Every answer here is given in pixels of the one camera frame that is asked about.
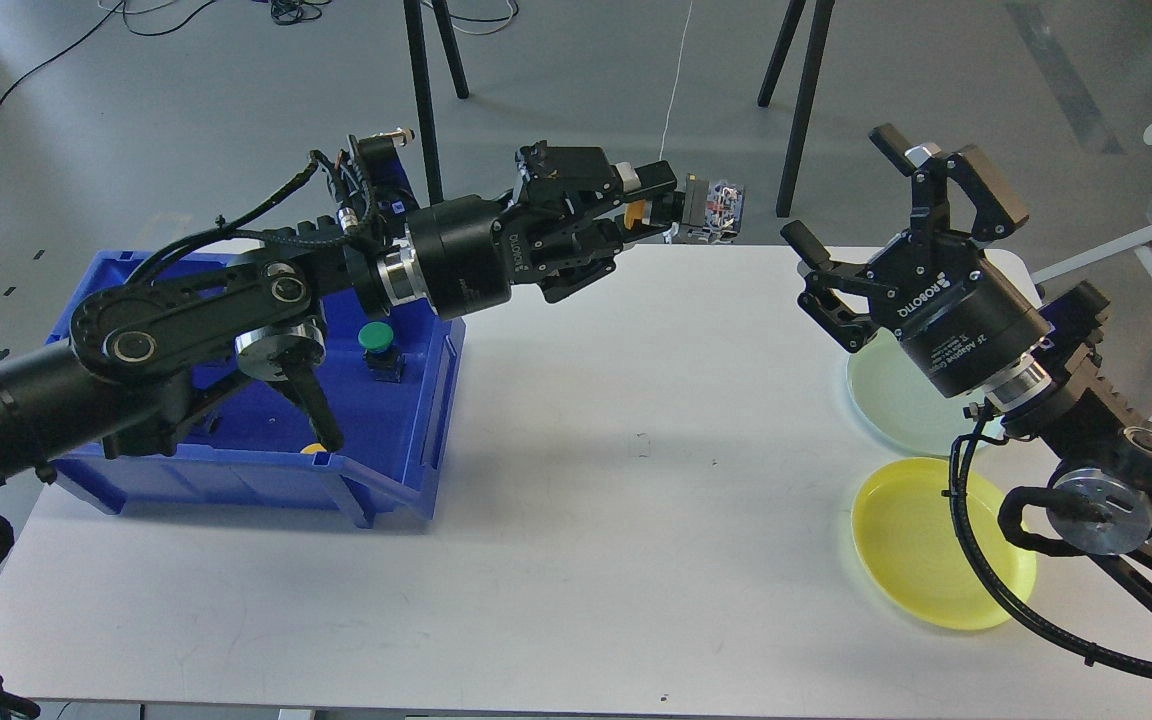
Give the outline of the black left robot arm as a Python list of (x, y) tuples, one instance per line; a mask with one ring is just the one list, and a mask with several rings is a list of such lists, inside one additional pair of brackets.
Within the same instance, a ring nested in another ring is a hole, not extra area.
[[(69, 336), (0, 361), (0, 486), (99, 442), (109, 460), (169, 457), (220, 406), (252, 382), (306, 418), (325, 450), (346, 434), (338, 392), (317, 367), (328, 356), (324, 304), (353, 293), (367, 320), (425, 301), (444, 323), (503, 304), (535, 285), (556, 304), (609, 275), (634, 242), (704, 211), (703, 192), (669, 162), (614, 164), (599, 147), (517, 151), (518, 182), (420, 209), (397, 150), (408, 129), (351, 137), (250, 213), (157, 250), (71, 311)], [(13, 546), (0, 515), (0, 566)], [(1, 719), (35, 719), (9, 694)]]

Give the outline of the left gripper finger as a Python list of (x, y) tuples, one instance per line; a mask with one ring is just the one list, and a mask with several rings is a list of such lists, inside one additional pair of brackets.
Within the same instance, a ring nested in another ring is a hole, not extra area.
[(652, 225), (635, 220), (635, 222), (626, 225), (627, 219), (627, 215), (617, 215), (604, 223), (604, 240), (609, 243), (612, 249), (631, 249), (635, 243), (659, 236), (668, 240), (681, 229), (681, 225), (677, 222)]
[(614, 199), (652, 199), (664, 194), (675, 192), (679, 179), (667, 160), (658, 160), (632, 167), (628, 161), (617, 161), (612, 167), (611, 190)]

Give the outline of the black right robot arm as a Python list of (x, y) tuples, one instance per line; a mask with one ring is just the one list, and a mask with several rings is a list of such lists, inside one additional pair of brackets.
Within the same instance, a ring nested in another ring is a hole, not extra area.
[(1028, 210), (973, 145), (916, 146), (890, 124), (869, 135), (911, 184), (908, 228), (863, 264), (832, 256), (801, 222), (781, 234), (803, 260), (799, 306), (846, 351), (877, 331), (946, 397), (980, 391), (972, 432), (952, 442), (945, 497), (954, 533), (983, 588), (1021, 626), (1062, 650), (1152, 679), (1152, 662), (1098, 646), (1020, 600), (984, 558), (968, 518), (967, 473), (984, 425), (1039, 439), (1059, 458), (1046, 486), (1007, 492), (1006, 541), (1051, 558), (1087, 558), (1152, 614), (1152, 420), (1102, 378), (1096, 346), (1108, 300), (1089, 282), (1034, 306), (986, 258)]

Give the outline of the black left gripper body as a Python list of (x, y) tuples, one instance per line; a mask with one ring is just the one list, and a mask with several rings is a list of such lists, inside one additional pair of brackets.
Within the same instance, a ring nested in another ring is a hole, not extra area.
[(511, 192), (438, 202), (404, 220), (404, 301), (452, 319), (505, 304), (535, 285), (558, 304), (614, 270), (626, 233), (605, 214), (626, 200), (626, 165), (599, 147), (532, 143), (515, 156)]

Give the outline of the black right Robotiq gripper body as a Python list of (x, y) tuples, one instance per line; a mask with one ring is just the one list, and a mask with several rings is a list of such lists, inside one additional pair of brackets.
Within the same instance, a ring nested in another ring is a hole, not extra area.
[(870, 318), (945, 397), (964, 395), (1015, 363), (1048, 332), (1036, 306), (963, 232), (938, 233), (927, 258), (893, 240), (867, 263), (893, 296), (869, 301)]

